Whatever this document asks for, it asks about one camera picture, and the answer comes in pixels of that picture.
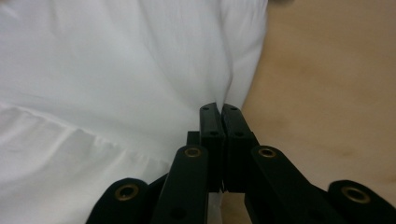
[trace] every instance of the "metal screw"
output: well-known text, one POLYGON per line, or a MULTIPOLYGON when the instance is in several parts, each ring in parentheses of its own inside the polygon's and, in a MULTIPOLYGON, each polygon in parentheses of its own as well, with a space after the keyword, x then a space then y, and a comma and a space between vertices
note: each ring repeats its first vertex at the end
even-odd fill
POLYGON ((119 201, 128 201, 136 197, 139 187, 136 184, 125 184, 116 190, 115 196, 119 201))
POLYGON ((274 152, 271 148, 261 148, 259 150, 259 154, 265 158, 273 158, 276 156, 276 152, 274 152))
POLYGON ((341 192, 343 192, 350 201, 355 203, 369 203, 371 201, 367 193, 351 186, 342 187, 341 192))
POLYGON ((186 154, 187 157, 199 157, 201 156, 201 150, 196 147, 191 147, 191 148, 187 148, 184 151, 184 154, 186 154))

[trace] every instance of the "table surface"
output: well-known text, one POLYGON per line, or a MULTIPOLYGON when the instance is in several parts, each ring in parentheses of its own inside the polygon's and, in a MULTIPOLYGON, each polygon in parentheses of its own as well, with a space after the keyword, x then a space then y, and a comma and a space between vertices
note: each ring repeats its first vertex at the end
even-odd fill
MULTIPOLYGON (((396 1, 280 2, 247 123, 312 184, 354 180, 396 206, 396 1)), ((224 223, 250 223, 243 197, 224 195, 224 223)))

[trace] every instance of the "wooden table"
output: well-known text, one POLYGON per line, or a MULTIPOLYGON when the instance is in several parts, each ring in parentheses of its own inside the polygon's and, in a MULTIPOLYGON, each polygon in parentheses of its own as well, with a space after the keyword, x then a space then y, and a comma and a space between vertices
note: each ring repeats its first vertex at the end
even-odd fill
MULTIPOLYGON (((351 179, 396 206, 396 1, 270 3, 243 112, 314 185, 351 179)), ((242 194, 222 212, 250 223, 242 194)))

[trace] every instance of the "white cloth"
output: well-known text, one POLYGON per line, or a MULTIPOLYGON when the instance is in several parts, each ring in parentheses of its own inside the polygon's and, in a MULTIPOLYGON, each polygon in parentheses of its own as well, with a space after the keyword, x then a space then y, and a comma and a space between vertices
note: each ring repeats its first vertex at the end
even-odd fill
POLYGON ((200 106, 242 105, 265 7, 2 1, 0 223, 83 223, 114 181, 165 174, 200 106))

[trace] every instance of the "metal rivet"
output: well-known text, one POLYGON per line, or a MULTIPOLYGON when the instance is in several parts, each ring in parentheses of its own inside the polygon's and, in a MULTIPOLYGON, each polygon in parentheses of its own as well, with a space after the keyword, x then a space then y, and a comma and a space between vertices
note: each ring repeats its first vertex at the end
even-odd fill
POLYGON ((191 147, 191 148, 187 148, 184 151, 184 154, 186 154, 187 157, 199 157, 201 156, 201 150, 196 147, 191 147))
POLYGON ((261 148, 259 150, 259 154, 265 158, 273 158, 276 156, 276 152, 274 152, 271 148, 261 148))
POLYGON ((367 193, 351 186, 342 187, 341 192, 343 192, 350 201, 355 203, 369 203, 371 201, 367 193))
POLYGON ((125 184, 116 190, 116 199, 119 201, 128 201, 134 198, 139 192, 139 187, 136 184, 125 184))

